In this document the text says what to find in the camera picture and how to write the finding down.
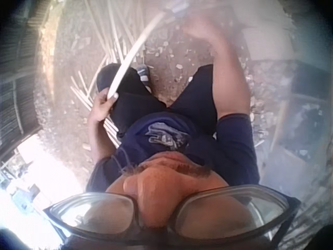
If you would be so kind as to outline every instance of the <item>navy blue t-shirt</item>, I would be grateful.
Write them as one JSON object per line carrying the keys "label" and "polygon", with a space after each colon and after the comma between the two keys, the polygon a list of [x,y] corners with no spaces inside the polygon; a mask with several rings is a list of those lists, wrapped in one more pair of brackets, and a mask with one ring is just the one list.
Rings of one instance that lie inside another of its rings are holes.
{"label": "navy blue t-shirt", "polygon": [[186,117],[161,112],[142,117],[129,128],[116,153],[96,164],[87,192],[104,192],[121,176],[122,168],[139,165],[165,151],[181,152],[193,162],[210,167],[229,185],[259,182],[249,116],[221,118],[215,139]]}

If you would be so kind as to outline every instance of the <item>eyeglasses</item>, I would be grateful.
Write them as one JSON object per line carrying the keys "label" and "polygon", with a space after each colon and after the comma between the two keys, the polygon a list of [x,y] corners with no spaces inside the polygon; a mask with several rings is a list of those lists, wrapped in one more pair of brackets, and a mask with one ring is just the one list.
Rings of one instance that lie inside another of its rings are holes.
{"label": "eyeglasses", "polygon": [[88,240],[123,245],[218,247],[258,240],[276,247],[300,201],[260,185],[222,187],[183,200],[163,229],[145,228],[135,199],[84,193],[44,211],[57,227]]}

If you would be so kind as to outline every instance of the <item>glasses frame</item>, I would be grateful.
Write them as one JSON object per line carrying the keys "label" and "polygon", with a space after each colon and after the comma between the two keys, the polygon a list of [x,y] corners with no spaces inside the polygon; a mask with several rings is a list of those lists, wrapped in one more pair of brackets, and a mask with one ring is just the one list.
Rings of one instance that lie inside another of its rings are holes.
{"label": "glasses frame", "polygon": [[[279,216],[266,223],[265,225],[253,229],[251,231],[226,237],[222,239],[192,239],[189,237],[185,237],[177,233],[175,229],[176,219],[180,212],[180,210],[191,200],[202,198],[205,196],[210,196],[213,194],[227,194],[230,192],[235,193],[235,191],[241,190],[252,190],[252,191],[261,191],[266,195],[269,195],[270,198],[275,199],[277,203],[283,203],[281,200],[284,200],[286,204],[288,204],[287,209]],[[75,198],[76,196],[89,196],[89,195],[102,195],[102,196],[121,196],[130,199],[133,202],[134,210],[133,210],[133,218],[130,223],[130,226],[122,233],[118,234],[101,234],[85,231],[76,227],[72,227],[62,220],[55,217],[51,210],[63,203],[64,201]],[[137,245],[147,245],[147,246],[168,246],[168,247],[181,247],[182,249],[190,248],[199,248],[199,247],[221,247],[232,245],[233,243],[239,243],[245,240],[256,239],[257,237],[263,236],[267,234],[273,228],[279,226],[278,231],[273,236],[269,249],[277,248],[279,242],[283,239],[284,235],[287,233],[292,221],[294,220],[297,211],[300,207],[301,202],[294,197],[289,197],[285,194],[282,194],[276,190],[270,189],[269,187],[261,186],[261,185],[241,185],[241,186],[228,186],[221,187],[217,189],[207,190],[192,194],[185,198],[174,210],[173,214],[169,218],[168,225],[163,229],[146,229],[140,226],[140,217],[138,212],[137,201],[128,195],[120,195],[120,194],[112,194],[112,193],[84,193],[75,195],[71,198],[68,198],[64,201],[56,203],[46,209],[44,209],[44,213],[49,218],[51,223],[60,229],[67,230],[71,234],[74,234],[78,237],[84,238],[86,240],[92,241],[103,241],[110,242],[116,245],[123,246],[137,246]]]}

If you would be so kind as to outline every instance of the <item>leg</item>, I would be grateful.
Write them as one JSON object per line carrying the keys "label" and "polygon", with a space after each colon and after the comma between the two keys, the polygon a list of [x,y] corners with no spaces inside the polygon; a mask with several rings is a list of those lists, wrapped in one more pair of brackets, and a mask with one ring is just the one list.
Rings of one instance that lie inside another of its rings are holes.
{"label": "leg", "polygon": [[[110,87],[119,69],[119,64],[109,64],[102,68],[97,76],[97,89]],[[165,111],[166,106],[146,89],[135,69],[129,68],[121,81],[117,93],[117,102],[110,113],[111,120],[118,128],[118,138],[122,138],[127,129],[141,117]]]}
{"label": "leg", "polygon": [[213,100],[213,65],[200,67],[169,109],[191,119],[206,134],[214,134],[217,113]]}

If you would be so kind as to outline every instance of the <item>mustache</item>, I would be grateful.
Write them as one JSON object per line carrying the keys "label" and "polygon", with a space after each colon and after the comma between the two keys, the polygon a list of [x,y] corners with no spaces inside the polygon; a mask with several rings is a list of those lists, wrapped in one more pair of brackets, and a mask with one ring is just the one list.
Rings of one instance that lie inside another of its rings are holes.
{"label": "mustache", "polygon": [[[145,164],[129,165],[121,169],[121,173],[126,176],[133,176],[145,171],[149,166]],[[178,173],[185,174],[192,177],[207,178],[211,173],[211,167],[209,166],[193,166],[189,164],[178,164],[174,170]]]}

